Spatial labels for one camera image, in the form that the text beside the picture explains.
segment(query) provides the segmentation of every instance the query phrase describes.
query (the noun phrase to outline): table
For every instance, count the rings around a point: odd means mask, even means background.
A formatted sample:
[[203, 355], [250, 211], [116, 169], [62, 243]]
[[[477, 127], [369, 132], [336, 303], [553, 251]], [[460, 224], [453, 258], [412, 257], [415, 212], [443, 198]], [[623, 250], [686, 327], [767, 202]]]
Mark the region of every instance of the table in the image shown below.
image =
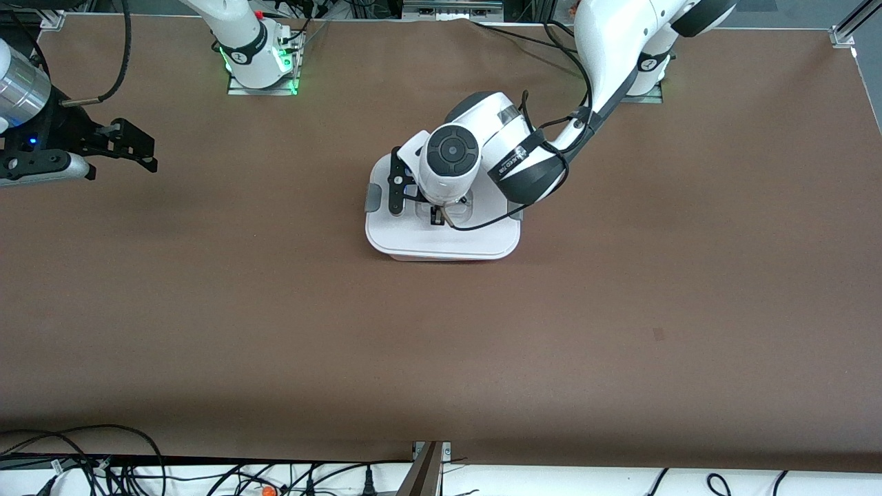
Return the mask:
[[[133, 26], [89, 112], [152, 134], [159, 173], [0, 192], [3, 425], [118, 422], [170, 455], [882, 467], [882, 139], [826, 33], [681, 42], [665, 103], [617, 110], [513, 255], [445, 265], [372, 250], [370, 168], [473, 91], [565, 115], [565, 58], [334, 22], [300, 94], [227, 97], [202, 21]], [[102, 92], [122, 38], [70, 16], [41, 38], [55, 84]]]

